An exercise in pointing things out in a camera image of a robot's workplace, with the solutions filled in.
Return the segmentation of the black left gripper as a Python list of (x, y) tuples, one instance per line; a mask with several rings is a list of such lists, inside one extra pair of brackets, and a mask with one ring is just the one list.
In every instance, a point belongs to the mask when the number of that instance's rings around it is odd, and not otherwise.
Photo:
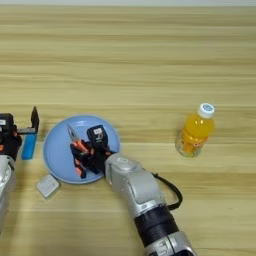
[(10, 129), (0, 129), (0, 155), (7, 155), (13, 160), (17, 159), (20, 147), (23, 147), (23, 160), (30, 160), (33, 158), (36, 134), (39, 129), (39, 114), (37, 108), (34, 107), (31, 113), (31, 128), (18, 129), (16, 125)]

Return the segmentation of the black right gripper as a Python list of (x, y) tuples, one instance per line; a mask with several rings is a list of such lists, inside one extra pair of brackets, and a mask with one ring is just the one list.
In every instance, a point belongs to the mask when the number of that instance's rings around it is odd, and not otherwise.
[(74, 156), (82, 157), (77, 160), (77, 171), (80, 175), (86, 175), (87, 171), (105, 173), (105, 162), (114, 154), (107, 145), (92, 145), (85, 141), (72, 142), (70, 149)]

